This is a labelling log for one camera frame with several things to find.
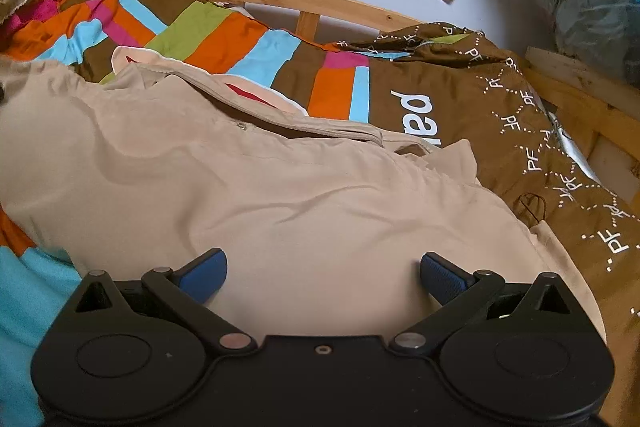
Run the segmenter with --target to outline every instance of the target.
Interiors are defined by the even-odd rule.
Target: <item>black mount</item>
[[[201,306],[225,277],[221,250],[140,281],[90,272],[33,357],[45,425],[604,425],[613,361],[555,273],[505,283],[425,254],[423,286],[443,307],[388,346],[272,336],[258,347]]]

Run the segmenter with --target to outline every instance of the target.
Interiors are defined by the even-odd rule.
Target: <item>screw hole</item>
[[[316,353],[318,355],[330,355],[333,349],[330,346],[318,346],[316,347]]]

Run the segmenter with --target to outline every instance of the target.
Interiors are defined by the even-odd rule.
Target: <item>wooden plank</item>
[[[577,87],[640,121],[640,89],[596,73],[580,60],[547,50],[529,48],[525,58],[536,71]]]
[[[300,12],[298,23],[296,24],[296,35],[313,42],[316,38],[319,22],[320,16],[317,13]]]
[[[289,8],[301,12],[318,13],[341,21],[360,24],[383,32],[400,30],[422,22],[375,6],[353,0],[212,0],[240,4],[250,2]]]
[[[633,158],[640,159],[640,121],[560,80],[531,69],[526,69],[524,75],[540,97],[607,137]]]
[[[584,154],[585,158],[588,158],[596,146],[599,133],[589,127],[587,123],[572,115],[564,107],[558,108],[556,116],[560,120],[562,128],[575,142],[580,152]]]

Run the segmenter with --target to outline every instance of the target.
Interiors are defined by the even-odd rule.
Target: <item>beige cloth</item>
[[[209,308],[258,339],[389,336],[434,309],[417,264],[435,251],[510,282],[556,271],[604,335],[570,257],[478,184],[466,140],[286,113],[175,61],[107,86],[53,61],[2,62],[0,78],[2,206],[81,275],[136,279],[220,247]]]

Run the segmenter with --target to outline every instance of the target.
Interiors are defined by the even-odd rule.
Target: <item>green stripe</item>
[[[116,74],[111,71],[111,73],[107,73],[105,77],[100,82],[98,82],[98,84],[109,84],[109,82],[111,82],[114,78],[116,78]]]
[[[212,34],[231,10],[211,3],[194,2],[145,48],[164,57],[184,60],[190,57],[202,41]]]
[[[446,35],[444,37],[436,37],[434,39],[429,39],[429,42],[438,42],[439,44],[455,44],[458,41],[461,41],[465,37],[468,37],[468,33],[460,33],[458,35]]]

